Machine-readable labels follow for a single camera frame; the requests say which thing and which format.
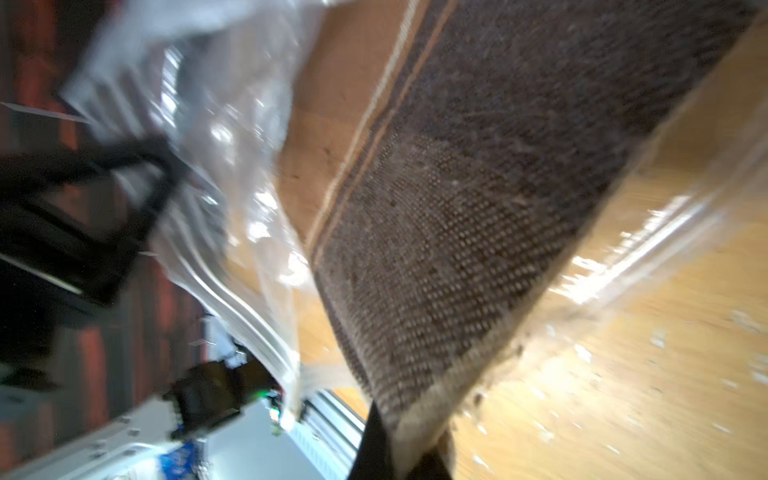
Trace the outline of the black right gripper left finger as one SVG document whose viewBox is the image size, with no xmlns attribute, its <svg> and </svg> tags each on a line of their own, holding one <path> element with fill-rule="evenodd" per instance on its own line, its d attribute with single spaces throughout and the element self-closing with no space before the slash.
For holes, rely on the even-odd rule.
<svg viewBox="0 0 768 480">
<path fill-rule="evenodd" d="M 394 478 L 387 431 L 377 405 L 372 403 L 357 455 L 347 479 L 393 480 Z"/>
</svg>

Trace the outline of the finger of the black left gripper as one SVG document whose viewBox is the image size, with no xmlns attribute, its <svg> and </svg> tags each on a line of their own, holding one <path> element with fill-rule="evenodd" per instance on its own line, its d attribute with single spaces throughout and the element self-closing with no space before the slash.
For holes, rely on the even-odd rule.
<svg viewBox="0 0 768 480">
<path fill-rule="evenodd" d="M 45 199 L 120 172 L 149 178 L 124 223 L 100 237 Z M 1 261 L 69 294 L 106 305 L 118 294 L 189 166 L 164 137 L 1 157 Z"/>
</svg>

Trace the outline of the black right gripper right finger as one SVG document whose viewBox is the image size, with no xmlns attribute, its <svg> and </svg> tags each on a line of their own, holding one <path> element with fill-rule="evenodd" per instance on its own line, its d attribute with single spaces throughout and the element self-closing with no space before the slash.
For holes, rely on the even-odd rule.
<svg viewBox="0 0 768 480">
<path fill-rule="evenodd" d="M 456 447 L 453 433 L 446 430 L 435 446 L 426 452 L 411 470 L 412 480 L 452 480 L 456 466 Z"/>
</svg>

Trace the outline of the clear plastic vacuum bag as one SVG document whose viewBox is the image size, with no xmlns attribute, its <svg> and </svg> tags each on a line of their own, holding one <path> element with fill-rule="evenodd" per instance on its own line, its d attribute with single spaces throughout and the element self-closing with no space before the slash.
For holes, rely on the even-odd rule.
<svg viewBox="0 0 768 480">
<path fill-rule="evenodd" d="M 162 133 L 191 166 L 153 248 L 278 378 L 289 418 L 317 390 L 361 389 L 280 197 L 297 84 L 341 2 L 125 1 L 64 91 L 99 140 Z"/>
</svg>

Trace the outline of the brown plaid scarf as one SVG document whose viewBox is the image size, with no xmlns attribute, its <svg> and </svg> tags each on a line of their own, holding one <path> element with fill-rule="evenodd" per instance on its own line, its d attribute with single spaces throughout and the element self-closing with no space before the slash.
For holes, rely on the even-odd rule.
<svg viewBox="0 0 768 480">
<path fill-rule="evenodd" d="M 763 1 L 329 8 L 280 197 L 394 479 L 740 225 L 766 57 Z"/>
</svg>

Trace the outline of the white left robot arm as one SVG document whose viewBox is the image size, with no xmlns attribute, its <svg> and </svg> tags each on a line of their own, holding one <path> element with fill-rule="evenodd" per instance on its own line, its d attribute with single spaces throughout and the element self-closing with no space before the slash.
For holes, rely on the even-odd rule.
<svg viewBox="0 0 768 480">
<path fill-rule="evenodd" d="M 111 233 L 95 235 L 47 202 L 48 192 L 117 170 L 148 167 L 149 191 Z M 105 325 L 188 165 L 162 138 L 81 151 L 1 158 L 1 417 L 16 420 L 61 391 L 54 359 L 67 333 Z M 208 361 L 157 397 L 16 471 L 21 479 L 106 478 L 142 470 L 168 450 L 195 443 L 277 393 L 257 360 Z"/>
</svg>

